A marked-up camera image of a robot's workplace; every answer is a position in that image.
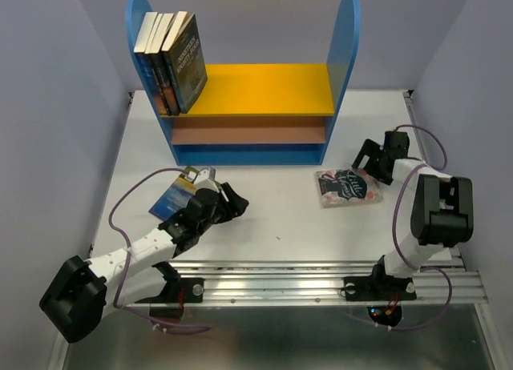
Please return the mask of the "Little Women floral book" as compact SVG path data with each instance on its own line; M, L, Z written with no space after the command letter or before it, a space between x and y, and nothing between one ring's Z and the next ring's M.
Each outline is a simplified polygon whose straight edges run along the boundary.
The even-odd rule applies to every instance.
M379 182L362 169L333 169L315 173L323 208L378 203L382 200Z

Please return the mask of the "blue green landscape book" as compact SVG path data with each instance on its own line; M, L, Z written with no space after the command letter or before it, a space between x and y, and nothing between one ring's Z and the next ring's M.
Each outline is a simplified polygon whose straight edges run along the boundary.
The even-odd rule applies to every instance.
M169 188L157 199L149 209L149 213L157 219L164 221L174 215L178 210L185 208L188 201L196 193L194 181L199 170L188 166L185 173L180 174Z

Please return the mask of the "A Tale of Two Cities book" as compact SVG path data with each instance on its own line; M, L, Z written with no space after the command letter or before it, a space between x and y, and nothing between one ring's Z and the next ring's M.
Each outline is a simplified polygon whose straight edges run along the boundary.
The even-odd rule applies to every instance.
M170 68L170 49L172 47L172 43L176 39L178 30L182 25L182 22L186 15L187 14L183 11L180 11L175 14L163 14L159 26L161 86L163 88L164 97L166 99L169 114L171 116L178 116L180 114L180 105L176 97L175 89L172 84L172 71Z

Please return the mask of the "Nineteen Eighty-Four dark book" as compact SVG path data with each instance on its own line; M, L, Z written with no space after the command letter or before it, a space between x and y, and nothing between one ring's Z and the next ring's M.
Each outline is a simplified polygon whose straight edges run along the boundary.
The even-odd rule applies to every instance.
M180 105L187 114L200 97L208 75L201 47L196 15L183 11L184 17L170 49L172 84Z

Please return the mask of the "Three Days to See book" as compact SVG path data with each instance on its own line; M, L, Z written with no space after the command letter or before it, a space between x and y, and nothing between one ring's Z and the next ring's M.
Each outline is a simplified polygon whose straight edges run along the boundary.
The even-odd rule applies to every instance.
M170 116L172 113L172 105L168 102L166 95L166 77L164 68L161 66L160 61L160 48L164 42L165 34L168 27L168 14L157 12L149 12L146 14L145 20L148 22L149 31L147 39L144 42L145 58L149 62L152 77L154 79L156 104L159 108L161 115Z

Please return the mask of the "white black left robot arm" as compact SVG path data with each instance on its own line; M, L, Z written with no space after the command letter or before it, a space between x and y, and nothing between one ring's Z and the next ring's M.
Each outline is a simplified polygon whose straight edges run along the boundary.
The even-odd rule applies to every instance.
M196 246L213 225L244 214L249 201L228 183L199 188L187 205L129 247L84 260L67 259L42 296L39 307L66 342L88 336L104 316L130 310L141 300L182 305L192 293L172 259Z

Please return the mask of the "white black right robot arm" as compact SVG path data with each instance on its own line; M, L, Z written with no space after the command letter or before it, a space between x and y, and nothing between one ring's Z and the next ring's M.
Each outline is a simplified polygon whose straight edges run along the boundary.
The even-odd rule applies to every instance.
M346 276L341 293L349 302L416 300L413 276L433 255L470 240L474 230L470 179L443 173L409 155L410 139L400 127L387 131L382 144L366 139L353 161L378 182L402 186L394 206L397 222L407 190L414 193L410 231L392 235L393 251L383 255L368 276Z

